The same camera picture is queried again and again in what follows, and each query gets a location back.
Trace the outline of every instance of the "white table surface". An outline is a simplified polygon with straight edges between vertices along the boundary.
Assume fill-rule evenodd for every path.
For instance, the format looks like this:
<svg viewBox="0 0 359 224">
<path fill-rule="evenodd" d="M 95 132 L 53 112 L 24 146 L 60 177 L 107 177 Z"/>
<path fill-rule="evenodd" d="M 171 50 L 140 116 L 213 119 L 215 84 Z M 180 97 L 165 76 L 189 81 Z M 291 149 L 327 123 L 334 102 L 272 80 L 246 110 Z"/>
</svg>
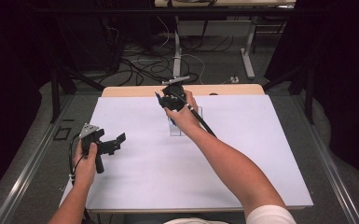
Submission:
<svg viewBox="0 0 359 224">
<path fill-rule="evenodd" d="M 196 100 L 216 136 L 252 159 L 289 208 L 313 205 L 267 95 Z M 105 171 L 95 176 L 86 204 L 91 212 L 242 210 L 194 143 L 169 135 L 156 97 L 101 97 L 90 124 L 104 129 L 103 141 L 127 135 L 115 155 L 102 155 Z"/>
</svg>

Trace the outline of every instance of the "desk leg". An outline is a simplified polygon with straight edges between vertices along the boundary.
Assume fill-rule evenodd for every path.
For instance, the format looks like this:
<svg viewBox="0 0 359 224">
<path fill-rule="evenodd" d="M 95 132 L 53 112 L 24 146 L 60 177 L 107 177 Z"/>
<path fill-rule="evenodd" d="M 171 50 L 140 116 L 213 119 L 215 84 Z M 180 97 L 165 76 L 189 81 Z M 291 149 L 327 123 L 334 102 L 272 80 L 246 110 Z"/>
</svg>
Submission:
<svg viewBox="0 0 359 224">
<path fill-rule="evenodd" d="M 173 57 L 173 77 L 180 77 L 180 64 L 182 60 L 182 49 L 180 48 L 180 39 L 179 34 L 175 31 L 175 57 Z"/>
<path fill-rule="evenodd" d="M 257 23 L 257 17 L 253 17 L 252 22 L 251 22 L 251 27 L 249 28 L 249 33 L 247 35 L 245 49 L 241 49 L 243 64 L 245 65 L 245 70 L 246 70 L 246 75 L 250 79 L 255 78 L 255 72 L 254 72 L 252 64 L 251 64 L 251 59 L 249 58 L 249 51 L 252 47 L 252 40 L 255 35 L 256 23 Z"/>
</svg>

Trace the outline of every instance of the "cable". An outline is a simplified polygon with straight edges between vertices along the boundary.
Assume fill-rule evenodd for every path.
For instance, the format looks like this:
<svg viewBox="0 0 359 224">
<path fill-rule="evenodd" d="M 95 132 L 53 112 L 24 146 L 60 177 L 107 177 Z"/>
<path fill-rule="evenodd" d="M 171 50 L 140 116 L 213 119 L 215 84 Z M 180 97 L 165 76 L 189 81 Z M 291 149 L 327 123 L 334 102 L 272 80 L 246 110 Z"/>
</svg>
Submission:
<svg viewBox="0 0 359 224">
<path fill-rule="evenodd" d="M 157 19 L 159 19 L 161 24 L 164 25 L 165 29 L 167 30 L 167 40 L 165 40 L 165 42 L 162 45 L 160 45 L 158 48 L 158 49 L 161 49 L 170 40 L 170 30 L 168 29 L 167 25 L 164 23 L 164 21 L 162 21 L 162 19 L 160 17 L 157 17 Z"/>
<path fill-rule="evenodd" d="M 82 155 L 80 157 L 80 159 L 76 162 L 75 168 L 74 168 L 74 174 L 76 173 L 76 168 L 79 165 L 79 163 L 81 162 L 81 160 L 83 160 L 84 158 L 86 158 L 86 155 Z"/>
<path fill-rule="evenodd" d="M 227 79 L 226 81 L 224 81 L 224 82 L 222 82 L 222 83 L 220 83 L 220 85 L 226 84 L 226 83 L 228 83 L 228 82 L 230 82 L 230 81 L 231 81 L 231 78 L 230 78 L 230 79 Z"/>
<path fill-rule="evenodd" d="M 204 84 L 202 83 L 202 79 L 201 79 L 201 78 L 202 78 L 202 74 L 203 74 L 203 72 L 204 72 L 204 70 L 205 70 L 205 63 L 204 63 L 204 61 L 201 60 L 200 58 L 194 56 L 194 55 L 191 55 L 191 54 L 182 54 L 182 57 L 183 57 L 183 56 L 190 56 L 190 57 L 193 57 L 193 58 L 199 60 L 200 62 L 202 62 L 202 71 L 200 72 L 199 79 L 200 79 L 200 83 L 201 83 L 202 85 L 204 85 Z"/>
<path fill-rule="evenodd" d="M 219 48 L 221 45 L 223 45 L 223 43 L 226 42 L 226 40 L 229 38 L 229 35 L 226 36 L 223 41 L 221 41 L 217 46 L 213 47 L 212 49 L 198 49 L 198 47 L 194 47 L 194 48 L 191 48 L 191 47 L 186 47 L 184 46 L 183 44 L 181 44 L 181 47 L 185 50 L 188 50 L 188 51 L 191 51 L 191 52 L 213 52 L 213 51 L 217 51 L 217 52 L 220 52 L 220 51 L 225 51 L 229 48 L 231 48 L 233 42 L 234 42 L 234 36 L 232 35 L 231 36 L 231 41 L 230 43 L 228 44 L 228 46 L 225 48 L 225 49 L 217 49 Z"/>
<path fill-rule="evenodd" d="M 190 112 L 194 115 L 194 117 L 196 117 L 196 119 L 202 124 L 202 126 L 205 128 L 205 130 L 210 133 L 211 135 L 215 136 L 214 132 L 212 131 L 212 129 L 208 126 L 208 124 L 205 122 L 205 120 L 199 115 L 199 113 L 197 113 L 197 111 L 193 108 L 192 105 L 190 105 L 185 99 L 183 99 L 180 95 L 176 94 L 173 91 L 170 91 L 170 94 L 174 95 L 175 97 L 177 97 L 179 100 L 181 100 L 183 103 L 185 103 L 185 105 L 187 106 L 187 108 L 190 110 Z"/>
<path fill-rule="evenodd" d="M 101 214 L 97 214 L 97 218 L 98 218 L 98 224 L 101 224 L 102 223 L 102 221 L 101 221 Z"/>
<path fill-rule="evenodd" d="M 110 215 L 108 224 L 111 224 L 111 223 L 112 223 L 112 219 L 113 219 L 113 214 Z"/>
<path fill-rule="evenodd" d="M 74 165 L 72 164 L 72 147 L 73 147 L 75 139 L 77 139 L 79 136 L 80 136 L 80 133 L 75 134 L 75 136 L 71 139 L 71 142 L 69 143 L 69 150 L 68 150 L 69 174 L 71 174 L 72 183 L 75 180 L 75 170 L 74 170 Z"/>
<path fill-rule="evenodd" d="M 158 83 L 161 83 L 162 81 L 168 81 L 169 79 L 166 77 L 162 77 L 159 76 L 158 74 L 154 73 L 154 72 L 149 72 L 145 70 L 144 68 L 139 68 L 138 66 L 136 66 L 135 64 L 133 64 L 130 60 L 128 59 L 122 59 L 122 62 L 124 62 L 126 65 L 134 68 L 136 71 L 138 71 L 141 75 L 147 76 L 149 78 L 151 78 L 152 80 L 157 81 Z"/>
</svg>

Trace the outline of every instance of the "left hand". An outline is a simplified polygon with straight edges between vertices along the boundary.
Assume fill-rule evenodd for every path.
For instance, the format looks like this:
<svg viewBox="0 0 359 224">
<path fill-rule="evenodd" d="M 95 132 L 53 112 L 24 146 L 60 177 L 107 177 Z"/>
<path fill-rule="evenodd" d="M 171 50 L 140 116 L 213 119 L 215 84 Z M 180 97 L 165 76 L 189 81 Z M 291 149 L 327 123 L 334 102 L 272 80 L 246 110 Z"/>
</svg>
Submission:
<svg viewBox="0 0 359 224">
<path fill-rule="evenodd" d="M 94 182 L 95 177 L 95 157 L 97 155 L 97 145 L 95 143 L 90 144 L 90 151 L 88 157 L 83 157 L 83 150 L 81 148 L 81 140 L 77 143 L 76 154 L 73 158 L 74 167 L 79 160 L 76 167 L 76 180 L 75 187 L 89 189 Z"/>
</svg>

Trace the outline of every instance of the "hand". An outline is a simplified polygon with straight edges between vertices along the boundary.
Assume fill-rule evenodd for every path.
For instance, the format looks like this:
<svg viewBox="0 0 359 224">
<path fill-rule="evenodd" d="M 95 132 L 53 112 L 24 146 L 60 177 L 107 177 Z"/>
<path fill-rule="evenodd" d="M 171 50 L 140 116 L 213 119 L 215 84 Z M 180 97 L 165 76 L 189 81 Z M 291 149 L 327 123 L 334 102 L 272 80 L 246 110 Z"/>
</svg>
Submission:
<svg viewBox="0 0 359 224">
<path fill-rule="evenodd" d="M 185 91 L 186 101 L 193 106 L 196 112 L 199 112 L 196 99 L 193 97 L 191 91 Z M 169 108 L 164 107 L 165 113 L 170 119 L 175 121 L 175 124 L 179 127 L 182 132 L 186 133 L 194 128 L 200 128 L 199 121 L 194 117 L 190 110 L 185 105 L 180 111 L 171 111 Z"/>
<path fill-rule="evenodd" d="M 91 143 L 89 156 L 85 157 L 83 156 L 81 141 L 77 143 L 76 154 L 73 158 L 74 167 L 77 164 L 75 173 L 75 187 L 87 189 L 91 187 L 95 177 L 95 157 L 97 155 L 97 150 L 97 145 L 95 143 Z"/>
</svg>

